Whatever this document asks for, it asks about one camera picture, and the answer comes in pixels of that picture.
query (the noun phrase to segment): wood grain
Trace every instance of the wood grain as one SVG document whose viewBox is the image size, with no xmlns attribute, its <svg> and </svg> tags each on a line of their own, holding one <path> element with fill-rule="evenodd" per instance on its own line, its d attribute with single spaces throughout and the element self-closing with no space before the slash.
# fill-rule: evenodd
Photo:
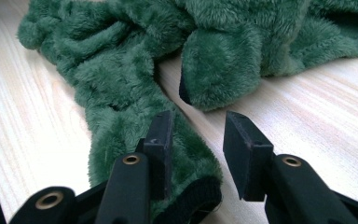
<svg viewBox="0 0 358 224">
<path fill-rule="evenodd" d="M 7 220 L 48 186 L 89 187 L 90 133 L 84 111 L 55 67 L 16 38 L 26 0 L 0 0 L 0 202 Z M 358 200 L 358 59 L 293 77 L 264 78 L 234 105 L 202 113 L 178 96 L 180 58 L 159 66 L 159 82 L 221 161 L 224 200 L 203 223 L 267 223 L 262 203 L 238 195 L 222 145 L 227 110 L 250 117 L 277 153 L 308 161 L 332 189 Z"/>
</svg>

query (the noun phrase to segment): furry green cloth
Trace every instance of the furry green cloth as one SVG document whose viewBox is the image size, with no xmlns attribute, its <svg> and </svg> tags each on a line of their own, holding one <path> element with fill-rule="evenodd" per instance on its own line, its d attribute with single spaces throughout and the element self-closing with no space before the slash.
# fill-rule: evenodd
<svg viewBox="0 0 358 224">
<path fill-rule="evenodd" d="M 155 83 L 155 62 L 183 47 L 182 99 L 215 109 L 261 77 L 357 57 L 358 0 L 31 0 L 18 37 L 57 65 L 86 109 L 92 186 L 108 178 L 118 155 L 135 150 L 154 115 L 174 111 L 172 197 L 153 202 L 151 217 L 186 223 L 220 200 L 222 176 Z"/>
</svg>

